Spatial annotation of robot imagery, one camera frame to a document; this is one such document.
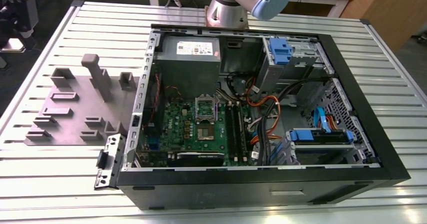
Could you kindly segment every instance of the floor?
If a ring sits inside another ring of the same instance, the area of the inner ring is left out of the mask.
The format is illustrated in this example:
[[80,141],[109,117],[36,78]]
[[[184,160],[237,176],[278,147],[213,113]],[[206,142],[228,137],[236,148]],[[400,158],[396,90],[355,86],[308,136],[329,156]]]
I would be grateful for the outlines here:
[[[0,56],[9,63],[5,70],[0,70],[0,116],[8,107],[14,93],[26,77],[26,74],[37,60],[40,52],[50,38],[50,35],[62,19],[73,0],[37,0],[38,24],[33,36],[37,40],[36,49],[25,53],[1,53]],[[148,5],[148,0],[85,0],[90,2],[108,2],[122,4]],[[184,7],[193,7],[190,0],[180,0]],[[209,4],[210,0],[196,0],[200,6]],[[408,73],[412,75],[420,88],[427,92],[427,45],[408,40],[396,56],[403,63]]]

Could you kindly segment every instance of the metal plate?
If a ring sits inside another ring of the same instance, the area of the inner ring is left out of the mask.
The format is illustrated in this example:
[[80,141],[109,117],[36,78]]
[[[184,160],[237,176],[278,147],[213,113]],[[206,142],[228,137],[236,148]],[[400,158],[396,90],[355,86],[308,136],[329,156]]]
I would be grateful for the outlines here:
[[101,146],[26,146],[29,125],[49,94],[57,67],[78,67],[90,50],[109,76],[141,73],[152,23],[204,26],[204,10],[85,2],[72,7],[0,119],[0,220],[81,223],[425,223],[425,97],[376,33],[359,20],[280,15],[249,17],[249,28],[329,34],[351,67],[409,180],[335,205],[140,211],[121,191],[93,191]]

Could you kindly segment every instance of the ram slot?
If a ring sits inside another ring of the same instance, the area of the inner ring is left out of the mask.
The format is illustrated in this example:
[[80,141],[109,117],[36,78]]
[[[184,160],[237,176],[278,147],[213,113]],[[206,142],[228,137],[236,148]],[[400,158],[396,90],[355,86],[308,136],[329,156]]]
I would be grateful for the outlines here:
[[234,146],[238,162],[242,162],[242,126],[240,124],[240,106],[232,106],[232,127],[233,127],[233,136],[234,136]]
[[226,145],[228,145],[228,159],[234,160],[236,157],[236,137],[233,128],[233,115],[230,105],[225,107],[225,129],[226,129]]
[[242,149],[242,158],[246,156],[248,148],[246,148],[246,132],[245,132],[245,122],[244,122],[244,113],[241,109],[241,105],[238,106],[238,124],[240,124],[240,140],[241,140],[241,149]]

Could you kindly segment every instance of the power supply label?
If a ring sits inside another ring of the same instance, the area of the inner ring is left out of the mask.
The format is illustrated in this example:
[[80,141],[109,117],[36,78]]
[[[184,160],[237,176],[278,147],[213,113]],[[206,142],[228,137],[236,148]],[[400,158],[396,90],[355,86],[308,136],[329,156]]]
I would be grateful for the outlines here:
[[176,46],[176,54],[212,56],[212,42],[180,41]]

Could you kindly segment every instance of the motherboard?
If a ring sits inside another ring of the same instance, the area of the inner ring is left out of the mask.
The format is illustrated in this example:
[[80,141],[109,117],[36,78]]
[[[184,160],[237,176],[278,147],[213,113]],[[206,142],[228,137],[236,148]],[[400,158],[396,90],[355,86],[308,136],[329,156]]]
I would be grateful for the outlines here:
[[241,131],[249,107],[209,103],[209,98],[165,104],[161,135],[145,137],[138,154],[142,165],[168,167],[174,158],[216,160],[220,166],[252,165],[246,131]]

